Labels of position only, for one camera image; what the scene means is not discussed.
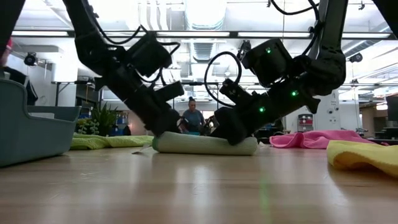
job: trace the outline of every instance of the yellow towel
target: yellow towel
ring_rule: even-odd
[[[337,169],[360,169],[372,165],[398,177],[398,146],[330,141],[326,151],[328,162]]]
[[[151,145],[152,136],[102,137],[88,134],[73,135],[70,149],[104,149],[109,147],[139,147]]]

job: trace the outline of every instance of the cloth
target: cloth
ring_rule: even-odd
[[[306,133],[272,136],[269,142],[278,148],[326,149],[330,140],[343,140],[375,144],[350,130],[308,131]]]
[[[232,146],[221,138],[165,132],[154,138],[152,147],[164,153],[251,156],[257,150],[257,139],[246,138]]]
[[[190,132],[200,132],[201,126],[205,124],[205,119],[198,110],[194,112],[186,110],[182,116],[188,121],[188,126],[186,128]]]
[[[139,147],[151,145],[153,136],[102,137],[89,134],[73,135],[70,149],[104,149],[110,147]]]
[[[328,162],[336,169],[376,167],[398,177],[398,146],[381,146],[362,142],[330,141],[326,149]]]

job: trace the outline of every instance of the woman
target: woman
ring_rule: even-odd
[[[192,97],[189,98],[188,106],[189,109],[182,115],[187,121],[185,129],[191,133],[199,133],[205,124],[203,114],[196,109],[197,103]]]
[[[7,43],[6,50],[4,51],[0,59],[0,66],[2,66],[4,70],[4,76],[0,74],[0,79],[12,80],[24,85],[27,91],[27,104],[30,106],[34,106],[38,97],[35,92],[35,89],[33,88],[33,85],[29,81],[29,77],[15,69],[7,67],[7,60],[8,56],[11,54],[11,51],[12,51],[12,40],[10,39],[9,42]]]

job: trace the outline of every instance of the potted plant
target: potted plant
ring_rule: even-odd
[[[98,126],[100,125],[95,119],[85,118],[78,120],[78,134],[99,134]]]
[[[99,106],[94,108],[91,115],[92,119],[98,123],[98,135],[107,136],[110,134],[112,126],[116,124],[116,120],[118,119],[118,112],[116,110],[117,108],[111,110],[111,106],[107,107],[106,103],[102,108]]]

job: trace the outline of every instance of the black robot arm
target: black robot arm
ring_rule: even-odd
[[[95,14],[87,0],[63,2],[75,29],[80,62],[101,75],[96,79],[96,88],[106,85],[156,136],[165,131],[179,132],[177,121],[180,115],[167,101],[184,94],[181,83],[154,91],[153,85],[146,87],[139,76],[149,77],[172,63],[170,54],[156,37],[147,32],[129,50],[109,45],[98,30]]]
[[[237,82],[225,80],[220,92],[235,105],[215,111],[220,126],[211,136],[237,144],[267,123],[302,106],[316,113],[320,100],[313,96],[329,95],[346,78],[341,36],[347,6],[348,0],[320,1],[317,23],[312,28],[315,37],[308,55],[292,58],[280,39],[268,40],[246,51],[240,59],[243,66],[268,90],[261,95],[255,91],[250,94]]]

